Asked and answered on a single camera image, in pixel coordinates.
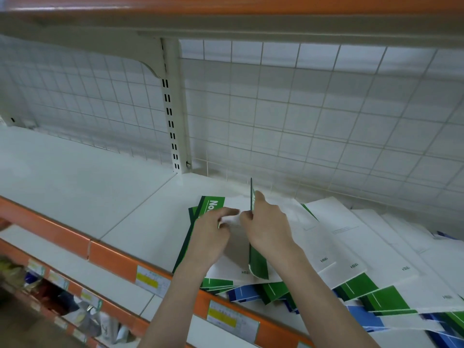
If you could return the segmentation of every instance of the hand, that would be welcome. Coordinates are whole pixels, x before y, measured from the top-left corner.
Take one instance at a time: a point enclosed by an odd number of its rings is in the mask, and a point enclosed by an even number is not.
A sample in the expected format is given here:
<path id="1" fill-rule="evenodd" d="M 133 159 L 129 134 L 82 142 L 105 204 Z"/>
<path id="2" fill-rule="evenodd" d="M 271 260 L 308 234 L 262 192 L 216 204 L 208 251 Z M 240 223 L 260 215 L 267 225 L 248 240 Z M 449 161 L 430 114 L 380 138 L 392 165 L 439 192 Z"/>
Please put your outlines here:
<path id="1" fill-rule="evenodd" d="M 274 267 L 279 258 L 299 249 L 293 241 L 287 215 L 277 205 L 269 204 L 259 191 L 255 192 L 254 211 L 242 212 L 240 223 L 250 244 Z"/>
<path id="2" fill-rule="evenodd" d="M 219 221 L 224 216 L 238 215 L 240 210 L 222 207 L 210 210 L 195 221 L 184 261 L 206 273 L 220 258 L 230 237 L 229 225 Z"/>

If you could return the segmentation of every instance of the wire grid back panel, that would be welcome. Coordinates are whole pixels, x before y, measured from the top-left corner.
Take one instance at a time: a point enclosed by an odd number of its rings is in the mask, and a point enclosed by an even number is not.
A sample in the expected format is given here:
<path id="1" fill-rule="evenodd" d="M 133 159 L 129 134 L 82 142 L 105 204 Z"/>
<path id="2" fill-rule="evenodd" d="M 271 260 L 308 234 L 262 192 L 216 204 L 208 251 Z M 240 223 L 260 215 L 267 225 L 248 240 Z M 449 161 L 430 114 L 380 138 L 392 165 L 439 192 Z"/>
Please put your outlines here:
<path id="1" fill-rule="evenodd" d="M 464 218 L 464 51 L 181 40 L 194 170 Z"/>
<path id="2" fill-rule="evenodd" d="M 0 36 L 2 90 L 29 128 L 171 165 L 161 82 L 138 61 Z"/>

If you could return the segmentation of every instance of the floor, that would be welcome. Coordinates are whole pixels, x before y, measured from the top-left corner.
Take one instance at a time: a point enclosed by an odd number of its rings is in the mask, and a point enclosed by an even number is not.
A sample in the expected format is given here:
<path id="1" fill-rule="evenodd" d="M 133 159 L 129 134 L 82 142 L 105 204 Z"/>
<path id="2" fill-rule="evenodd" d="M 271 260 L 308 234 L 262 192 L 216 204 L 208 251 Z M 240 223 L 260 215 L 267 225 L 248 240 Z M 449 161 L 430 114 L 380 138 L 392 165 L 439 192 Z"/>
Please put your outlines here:
<path id="1" fill-rule="evenodd" d="M 82 348 L 85 345 L 0 288 L 2 348 Z"/>

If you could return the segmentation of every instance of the person's left hand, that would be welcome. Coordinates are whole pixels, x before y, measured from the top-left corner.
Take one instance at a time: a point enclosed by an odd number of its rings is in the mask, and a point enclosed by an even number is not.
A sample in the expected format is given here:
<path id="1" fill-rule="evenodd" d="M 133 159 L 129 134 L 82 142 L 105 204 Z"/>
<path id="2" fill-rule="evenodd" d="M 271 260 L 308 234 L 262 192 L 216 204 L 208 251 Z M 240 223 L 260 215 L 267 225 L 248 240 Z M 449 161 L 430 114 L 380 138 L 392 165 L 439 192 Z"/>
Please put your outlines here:
<path id="1" fill-rule="evenodd" d="M 220 258 L 230 237 L 229 225 L 218 223 L 224 216 L 238 215 L 240 210 L 222 207 L 207 211 L 195 221 L 190 237 L 185 262 L 191 263 L 196 269 L 208 272 L 209 268 Z"/>

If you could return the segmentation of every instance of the forearm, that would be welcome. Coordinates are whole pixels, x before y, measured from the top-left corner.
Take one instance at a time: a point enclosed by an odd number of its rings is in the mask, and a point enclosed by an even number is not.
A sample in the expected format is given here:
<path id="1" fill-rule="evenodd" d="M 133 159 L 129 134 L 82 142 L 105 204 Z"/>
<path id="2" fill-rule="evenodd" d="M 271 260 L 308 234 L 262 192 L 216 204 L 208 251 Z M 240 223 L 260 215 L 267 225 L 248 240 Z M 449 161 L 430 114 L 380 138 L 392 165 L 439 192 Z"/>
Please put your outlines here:
<path id="1" fill-rule="evenodd" d="M 318 348 L 379 348 L 296 246 L 274 268 L 287 285 Z"/>
<path id="2" fill-rule="evenodd" d="M 183 261 L 161 302 L 139 348 L 184 347 L 189 333 L 198 288 L 205 273 Z"/>

